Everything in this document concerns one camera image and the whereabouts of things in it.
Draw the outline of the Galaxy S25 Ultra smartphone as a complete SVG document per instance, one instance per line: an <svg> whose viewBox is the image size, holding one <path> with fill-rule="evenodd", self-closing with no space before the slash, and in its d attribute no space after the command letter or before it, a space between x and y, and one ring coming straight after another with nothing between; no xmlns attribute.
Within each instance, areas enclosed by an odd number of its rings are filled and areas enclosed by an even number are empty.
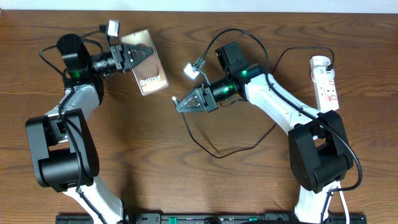
<svg viewBox="0 0 398 224"><path fill-rule="evenodd" d="M132 44L136 47L148 47L152 51L150 56L132 69L143 96L169 87L169 82L148 29L125 35L121 37L121 41L124 44Z"/></svg>

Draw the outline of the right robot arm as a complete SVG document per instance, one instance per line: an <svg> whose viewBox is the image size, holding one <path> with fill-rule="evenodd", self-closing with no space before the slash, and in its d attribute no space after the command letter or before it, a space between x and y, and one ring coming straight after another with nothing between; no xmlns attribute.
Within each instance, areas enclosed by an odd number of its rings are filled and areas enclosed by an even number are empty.
<svg viewBox="0 0 398 224"><path fill-rule="evenodd" d="M175 109L180 114L212 112L234 95L260 108L288 137L290 168L300 184L295 217L302 223L325 223L333 194L344 192L341 181L356 162L338 114L334 58L310 59L317 101L311 107L278 84L263 66L250 65L237 43L218 48L216 56L224 77L199 83L181 100L174 100Z"/></svg>

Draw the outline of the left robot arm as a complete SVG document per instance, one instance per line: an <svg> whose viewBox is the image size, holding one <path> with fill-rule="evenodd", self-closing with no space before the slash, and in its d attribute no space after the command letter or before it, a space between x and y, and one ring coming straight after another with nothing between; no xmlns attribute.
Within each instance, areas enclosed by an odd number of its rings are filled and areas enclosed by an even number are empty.
<svg viewBox="0 0 398 224"><path fill-rule="evenodd" d="M135 223L124 202L99 177L99 156L87 121L103 101L103 79L136 67L154 49L121 43L91 55L88 42L67 34L54 46L66 65L58 71L65 95L54 109L25 123L34 175L40 186L76 200L93 223Z"/></svg>

